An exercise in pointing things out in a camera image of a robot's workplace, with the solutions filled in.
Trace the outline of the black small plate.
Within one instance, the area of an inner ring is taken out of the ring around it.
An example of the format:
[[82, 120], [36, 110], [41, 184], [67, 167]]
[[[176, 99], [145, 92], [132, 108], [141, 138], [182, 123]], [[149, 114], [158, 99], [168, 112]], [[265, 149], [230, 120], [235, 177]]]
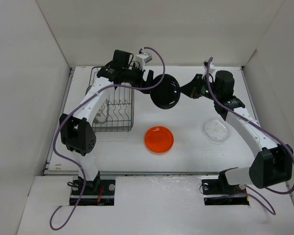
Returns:
[[165, 74], [162, 82], [150, 91], [152, 102], [160, 109], [173, 108], [180, 99], [180, 86], [171, 75]]

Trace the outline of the white plate red characters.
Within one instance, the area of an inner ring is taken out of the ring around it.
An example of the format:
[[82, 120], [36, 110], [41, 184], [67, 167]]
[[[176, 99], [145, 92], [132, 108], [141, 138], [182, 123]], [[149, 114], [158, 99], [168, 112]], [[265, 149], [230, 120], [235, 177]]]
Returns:
[[99, 123], [106, 123], [109, 117], [109, 105], [108, 102], [104, 102], [100, 107], [99, 111], [96, 113]]

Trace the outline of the orange plate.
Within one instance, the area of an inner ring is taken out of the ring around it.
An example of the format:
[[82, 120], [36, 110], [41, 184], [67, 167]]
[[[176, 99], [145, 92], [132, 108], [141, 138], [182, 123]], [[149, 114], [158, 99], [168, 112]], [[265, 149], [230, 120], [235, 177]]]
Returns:
[[164, 126], [154, 126], [145, 133], [144, 143], [151, 153], [165, 154], [174, 145], [174, 135], [170, 129]]

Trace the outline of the green rimmed white plate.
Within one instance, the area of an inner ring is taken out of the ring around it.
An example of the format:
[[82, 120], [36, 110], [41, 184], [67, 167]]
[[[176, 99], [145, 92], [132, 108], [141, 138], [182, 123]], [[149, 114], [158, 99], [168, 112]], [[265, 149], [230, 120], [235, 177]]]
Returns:
[[96, 124], [99, 123], [99, 120], [97, 119], [97, 116], [94, 117], [93, 123], [96, 123]]

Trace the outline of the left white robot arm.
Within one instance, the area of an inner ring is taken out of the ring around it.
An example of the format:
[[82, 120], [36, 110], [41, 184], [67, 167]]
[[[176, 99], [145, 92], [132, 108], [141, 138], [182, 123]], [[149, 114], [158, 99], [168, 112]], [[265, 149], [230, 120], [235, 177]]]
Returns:
[[100, 173], [92, 153], [97, 140], [93, 131], [96, 114], [116, 88], [150, 87], [153, 73], [148, 73], [147, 80], [143, 75], [146, 63], [151, 60], [152, 55], [142, 50], [137, 55], [115, 50], [113, 59], [98, 68], [96, 79], [79, 105], [70, 114], [61, 115], [60, 139], [80, 168], [74, 184], [79, 191], [95, 194], [100, 187]]

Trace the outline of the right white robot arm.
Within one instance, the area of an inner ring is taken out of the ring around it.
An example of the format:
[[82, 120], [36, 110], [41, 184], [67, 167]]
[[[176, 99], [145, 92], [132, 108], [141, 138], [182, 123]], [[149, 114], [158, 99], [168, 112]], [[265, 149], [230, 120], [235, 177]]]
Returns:
[[290, 180], [292, 149], [265, 133], [250, 117], [245, 105], [233, 94], [234, 84], [233, 74], [220, 70], [213, 82], [209, 82], [205, 75], [196, 74], [191, 82], [179, 89], [189, 98], [213, 100], [216, 112], [239, 133], [255, 157], [251, 166], [221, 171], [218, 190], [227, 193], [238, 185], [268, 188]]

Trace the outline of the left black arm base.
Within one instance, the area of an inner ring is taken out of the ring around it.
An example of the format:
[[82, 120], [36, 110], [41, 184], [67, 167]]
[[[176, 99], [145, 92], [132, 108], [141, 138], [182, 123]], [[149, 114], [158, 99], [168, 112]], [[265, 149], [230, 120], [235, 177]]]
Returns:
[[[83, 183], [81, 179], [74, 179], [67, 183], [71, 187], [69, 205], [74, 206], [79, 198]], [[95, 187], [86, 186], [82, 197], [78, 203], [79, 206], [113, 206], [115, 202], [115, 179], [100, 179], [95, 183]]]

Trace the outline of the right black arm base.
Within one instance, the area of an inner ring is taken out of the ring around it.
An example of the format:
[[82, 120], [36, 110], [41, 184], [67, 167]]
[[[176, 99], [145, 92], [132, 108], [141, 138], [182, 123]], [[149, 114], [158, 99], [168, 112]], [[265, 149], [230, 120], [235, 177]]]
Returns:
[[245, 188], [232, 185], [223, 187], [216, 177], [202, 177], [199, 189], [206, 206], [249, 206]]

